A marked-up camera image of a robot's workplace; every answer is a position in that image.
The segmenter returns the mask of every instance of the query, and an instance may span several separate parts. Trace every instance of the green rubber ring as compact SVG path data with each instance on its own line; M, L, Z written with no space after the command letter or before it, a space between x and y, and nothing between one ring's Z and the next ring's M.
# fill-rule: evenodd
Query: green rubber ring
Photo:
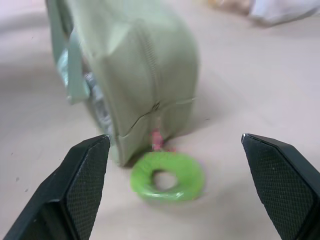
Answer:
M177 178L177 185L167 191L156 189L153 183L155 171L166 171ZM169 202L188 201L198 198L205 185L205 174L193 158L174 152L151 152L133 167L131 188L144 199Z

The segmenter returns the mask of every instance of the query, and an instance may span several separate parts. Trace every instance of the floor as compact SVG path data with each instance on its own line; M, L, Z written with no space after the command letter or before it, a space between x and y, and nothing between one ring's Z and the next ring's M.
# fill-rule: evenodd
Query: floor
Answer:
M3 238L70 147L98 132L84 106L65 99L44 1L0 2ZM91 239L279 240L256 194L241 135L293 144L320 169L319 17L261 28L200 0L167 2L201 53L189 134L172 144L203 165L206 188L193 202L146 204L130 189L130 170L109 161Z

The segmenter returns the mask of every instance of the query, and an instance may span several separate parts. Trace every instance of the white object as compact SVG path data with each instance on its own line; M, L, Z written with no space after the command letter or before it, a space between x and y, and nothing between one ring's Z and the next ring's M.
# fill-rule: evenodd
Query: white object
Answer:
M249 17L268 25L316 13L320 0L255 0Z

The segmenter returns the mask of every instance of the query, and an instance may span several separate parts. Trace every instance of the strap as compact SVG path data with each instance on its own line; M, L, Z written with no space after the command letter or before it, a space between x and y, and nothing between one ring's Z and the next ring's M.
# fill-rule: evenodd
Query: strap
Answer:
M57 0L47 1L48 15L50 18L51 41L54 62L63 78L67 99L70 104L76 104L89 98L90 89L83 76L82 53L75 29L72 30L69 41L65 40L63 23L59 13ZM61 58L67 58L65 71L58 67Z

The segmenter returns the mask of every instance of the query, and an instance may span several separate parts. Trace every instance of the green pouch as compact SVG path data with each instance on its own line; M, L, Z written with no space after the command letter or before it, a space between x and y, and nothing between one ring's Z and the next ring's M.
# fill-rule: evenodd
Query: green pouch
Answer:
M198 55L171 9L159 0L48 0L47 8L69 102L87 103L118 165L150 146L156 119L164 139L183 129L195 97ZM99 116L99 108L107 114Z

